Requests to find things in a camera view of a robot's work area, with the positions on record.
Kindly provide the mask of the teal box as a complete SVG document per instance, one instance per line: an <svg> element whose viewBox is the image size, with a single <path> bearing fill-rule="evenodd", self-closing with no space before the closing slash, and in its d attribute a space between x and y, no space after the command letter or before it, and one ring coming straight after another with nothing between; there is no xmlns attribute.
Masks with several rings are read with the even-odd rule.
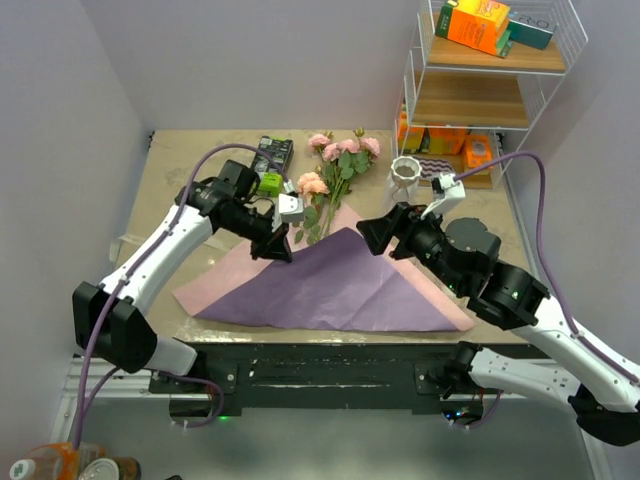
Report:
<svg viewBox="0 0 640 480"><path fill-rule="evenodd" d="M545 50L557 29L557 24L547 17L512 11L508 15L510 39L518 44Z"/></svg>

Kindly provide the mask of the tin can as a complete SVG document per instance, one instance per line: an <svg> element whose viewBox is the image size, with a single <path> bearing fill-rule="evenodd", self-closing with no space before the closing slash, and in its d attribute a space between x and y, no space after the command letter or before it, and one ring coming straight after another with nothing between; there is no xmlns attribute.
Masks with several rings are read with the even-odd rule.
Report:
<svg viewBox="0 0 640 480"><path fill-rule="evenodd" d="M88 464L79 480L140 480L141 467L132 457L103 457Z"/></svg>

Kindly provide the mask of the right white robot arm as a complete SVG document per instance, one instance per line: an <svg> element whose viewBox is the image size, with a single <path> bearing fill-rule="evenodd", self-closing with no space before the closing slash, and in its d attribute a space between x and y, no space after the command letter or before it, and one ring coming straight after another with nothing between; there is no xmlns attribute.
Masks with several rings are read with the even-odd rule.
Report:
<svg viewBox="0 0 640 480"><path fill-rule="evenodd" d="M509 358L487 346L459 342L454 356L430 371L444 398L472 388L494 389L548 402L575 415L577 425L613 446L639 440L638 365L622 361L625 378L608 347L585 330L573 332L560 302L526 270L499 258L501 240L477 218L447 227L419 206L402 202L385 216L356 228L374 255L415 258L479 319L510 331L554 360L553 368Z"/></svg>

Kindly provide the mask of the orange green box top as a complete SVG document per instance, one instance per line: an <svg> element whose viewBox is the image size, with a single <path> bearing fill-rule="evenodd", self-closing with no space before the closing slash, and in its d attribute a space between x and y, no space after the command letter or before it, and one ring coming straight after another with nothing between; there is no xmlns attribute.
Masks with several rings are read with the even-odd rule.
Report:
<svg viewBox="0 0 640 480"><path fill-rule="evenodd" d="M512 47L510 13L511 7L498 1L446 1L439 12L435 35L504 58Z"/></svg>

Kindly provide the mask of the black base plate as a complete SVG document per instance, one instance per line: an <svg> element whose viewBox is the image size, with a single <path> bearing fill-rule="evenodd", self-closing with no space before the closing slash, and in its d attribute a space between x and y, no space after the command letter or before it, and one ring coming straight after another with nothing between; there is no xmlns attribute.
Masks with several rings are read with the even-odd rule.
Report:
<svg viewBox="0 0 640 480"><path fill-rule="evenodd" d="M224 392L223 414L245 409L383 409L430 415L441 398L470 396L479 386L444 369L463 362L456 343L199 343L202 372Z"/></svg>

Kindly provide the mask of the purple wavy eye mask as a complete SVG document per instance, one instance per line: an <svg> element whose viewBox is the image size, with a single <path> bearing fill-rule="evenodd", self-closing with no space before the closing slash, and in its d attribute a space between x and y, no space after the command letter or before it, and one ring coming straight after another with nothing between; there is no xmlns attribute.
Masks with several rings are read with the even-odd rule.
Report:
<svg viewBox="0 0 640 480"><path fill-rule="evenodd" d="M462 160L460 156L442 155L442 156L414 156L421 166L421 176L419 179L420 187L429 187L431 179L441 173L458 173L462 169Z"/></svg>

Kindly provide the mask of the beige ribbon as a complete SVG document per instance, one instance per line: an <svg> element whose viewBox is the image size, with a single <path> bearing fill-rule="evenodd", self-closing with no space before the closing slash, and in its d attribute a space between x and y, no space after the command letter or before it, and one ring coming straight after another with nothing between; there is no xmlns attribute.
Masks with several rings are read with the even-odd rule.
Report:
<svg viewBox="0 0 640 480"><path fill-rule="evenodd" d="M145 241L146 241L145 238L135 236L135 235L130 235L130 234L124 234L117 237L116 239L111 241L111 244L109 247L109 261L113 265L116 264L116 261L119 258L121 248L124 244L141 246ZM213 237L210 237L208 240L206 240L204 244L210 248L213 248L223 253L228 253L231 250L231 248L228 247L224 242L221 242Z"/></svg>

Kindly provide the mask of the orange juice bottle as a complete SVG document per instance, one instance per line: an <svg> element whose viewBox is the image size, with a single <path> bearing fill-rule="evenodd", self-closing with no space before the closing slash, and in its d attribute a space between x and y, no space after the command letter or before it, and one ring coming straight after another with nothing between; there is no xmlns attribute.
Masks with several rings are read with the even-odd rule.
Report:
<svg viewBox="0 0 640 480"><path fill-rule="evenodd" d="M95 443L53 443L34 448L9 469L11 480L74 480L94 460L105 457L106 449Z"/></svg>

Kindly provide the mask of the pink rose bouquet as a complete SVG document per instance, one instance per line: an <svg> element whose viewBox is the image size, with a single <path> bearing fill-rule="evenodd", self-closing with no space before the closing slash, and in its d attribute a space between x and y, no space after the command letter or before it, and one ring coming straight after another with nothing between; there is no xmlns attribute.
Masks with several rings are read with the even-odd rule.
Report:
<svg viewBox="0 0 640 480"><path fill-rule="evenodd" d="M303 220L295 224L294 243L305 241L311 246L331 233L343 198L351 193L353 181L373 167L381 145L362 128L354 130L352 138L341 141L335 141L332 132L315 134L308 145L320 164L296 182L305 209Z"/></svg>

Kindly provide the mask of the orange box bottom middle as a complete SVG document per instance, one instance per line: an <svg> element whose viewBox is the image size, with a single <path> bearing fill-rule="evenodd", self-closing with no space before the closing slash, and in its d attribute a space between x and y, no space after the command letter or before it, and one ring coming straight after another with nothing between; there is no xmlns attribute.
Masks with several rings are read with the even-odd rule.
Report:
<svg viewBox="0 0 640 480"><path fill-rule="evenodd" d="M428 127L429 147L432 155L457 155L460 153L466 136L467 129Z"/></svg>

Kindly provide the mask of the orange box bottom left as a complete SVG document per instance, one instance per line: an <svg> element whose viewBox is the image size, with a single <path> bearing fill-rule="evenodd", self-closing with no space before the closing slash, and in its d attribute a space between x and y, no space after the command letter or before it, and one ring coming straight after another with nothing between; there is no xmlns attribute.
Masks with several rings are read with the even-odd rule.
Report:
<svg viewBox="0 0 640 480"><path fill-rule="evenodd" d="M406 103L400 106L396 120L398 150L402 154L427 153L429 149L428 130L424 127L410 126Z"/></svg>

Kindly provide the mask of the black green product box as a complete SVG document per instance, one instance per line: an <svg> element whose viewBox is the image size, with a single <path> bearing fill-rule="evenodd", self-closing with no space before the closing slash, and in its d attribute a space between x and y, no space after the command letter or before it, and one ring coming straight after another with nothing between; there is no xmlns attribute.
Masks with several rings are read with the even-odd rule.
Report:
<svg viewBox="0 0 640 480"><path fill-rule="evenodd" d="M260 182L256 194L262 197L276 198L284 189L283 173L286 173L294 154L294 142L263 135L258 149L270 155L266 157L256 154L251 168L258 174Z"/></svg>

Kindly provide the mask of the orange packet bottom right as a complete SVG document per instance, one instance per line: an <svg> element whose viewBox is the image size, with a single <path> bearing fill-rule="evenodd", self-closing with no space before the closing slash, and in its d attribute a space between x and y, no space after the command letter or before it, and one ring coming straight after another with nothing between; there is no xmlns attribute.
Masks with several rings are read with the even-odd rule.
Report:
<svg viewBox="0 0 640 480"><path fill-rule="evenodd" d="M491 142L487 135L469 134L462 147L464 171L487 164L493 159Z"/></svg>

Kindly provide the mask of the white ribbed ceramic vase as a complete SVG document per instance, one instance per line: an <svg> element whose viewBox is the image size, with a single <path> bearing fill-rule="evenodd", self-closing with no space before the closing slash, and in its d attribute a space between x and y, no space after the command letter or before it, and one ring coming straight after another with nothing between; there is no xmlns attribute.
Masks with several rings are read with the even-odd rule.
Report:
<svg viewBox="0 0 640 480"><path fill-rule="evenodd" d="M383 195L383 212L388 213L397 203L414 204L422 175L419 161L411 156L400 156L391 163Z"/></svg>

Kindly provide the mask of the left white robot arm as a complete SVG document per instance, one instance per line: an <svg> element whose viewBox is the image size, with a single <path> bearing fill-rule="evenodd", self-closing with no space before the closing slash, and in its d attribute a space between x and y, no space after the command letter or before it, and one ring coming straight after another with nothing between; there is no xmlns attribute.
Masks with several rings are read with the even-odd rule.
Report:
<svg viewBox="0 0 640 480"><path fill-rule="evenodd" d="M220 173L190 180L162 223L116 271L98 284L81 283L72 295L77 345L127 373L146 369L171 375L185 392L207 380L206 356L175 338L158 335L146 315L166 282L219 230L250 243L252 259L290 262L289 225L304 215L291 183L264 213L251 204L258 174L228 160Z"/></svg>

